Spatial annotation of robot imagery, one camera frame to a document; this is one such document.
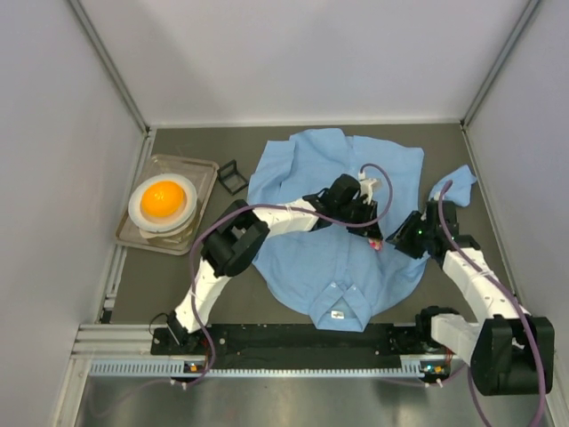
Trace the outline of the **pink flower brooch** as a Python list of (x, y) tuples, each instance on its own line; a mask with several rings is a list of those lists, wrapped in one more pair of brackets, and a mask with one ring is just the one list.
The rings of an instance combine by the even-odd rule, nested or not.
[(381, 239), (370, 238), (368, 242), (370, 247), (375, 251), (380, 251), (383, 248), (383, 241)]

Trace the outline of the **light blue button shirt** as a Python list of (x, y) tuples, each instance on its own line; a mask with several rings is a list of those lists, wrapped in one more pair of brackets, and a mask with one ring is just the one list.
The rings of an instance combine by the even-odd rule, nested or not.
[[(283, 204), (329, 187), (362, 165), (387, 173), (392, 185), (374, 192), (381, 232), (395, 232), (418, 207), (424, 151), (392, 141), (347, 136), (340, 129), (307, 130), (286, 141), (268, 141), (250, 179), (249, 204)], [(319, 329), (362, 332), (371, 317), (407, 298), (421, 281), (429, 257), (413, 259), (338, 225), (268, 238), (253, 261), (268, 289)]]

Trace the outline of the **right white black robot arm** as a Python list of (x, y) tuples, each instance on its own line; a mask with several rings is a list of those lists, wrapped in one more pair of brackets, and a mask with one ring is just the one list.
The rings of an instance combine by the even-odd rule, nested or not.
[(470, 324), (457, 310), (430, 306), (416, 319), (421, 339), (464, 360), (484, 396), (549, 393), (553, 385), (555, 329), (545, 317), (517, 307), (496, 286), (477, 241), (459, 231), (456, 205), (431, 199), (413, 211), (388, 239), (412, 258), (426, 254), (461, 291), (475, 315)]

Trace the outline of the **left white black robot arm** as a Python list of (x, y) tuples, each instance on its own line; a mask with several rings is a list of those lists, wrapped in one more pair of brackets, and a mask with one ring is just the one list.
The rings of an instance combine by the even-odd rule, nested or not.
[(360, 173), (337, 178), (331, 187), (281, 205), (232, 203), (210, 229), (196, 239), (199, 263), (183, 301), (168, 315), (174, 342), (191, 346), (193, 334), (204, 329), (225, 285), (252, 264), (269, 238), (308, 233), (339, 225), (371, 241), (383, 240), (373, 192), (381, 182)]

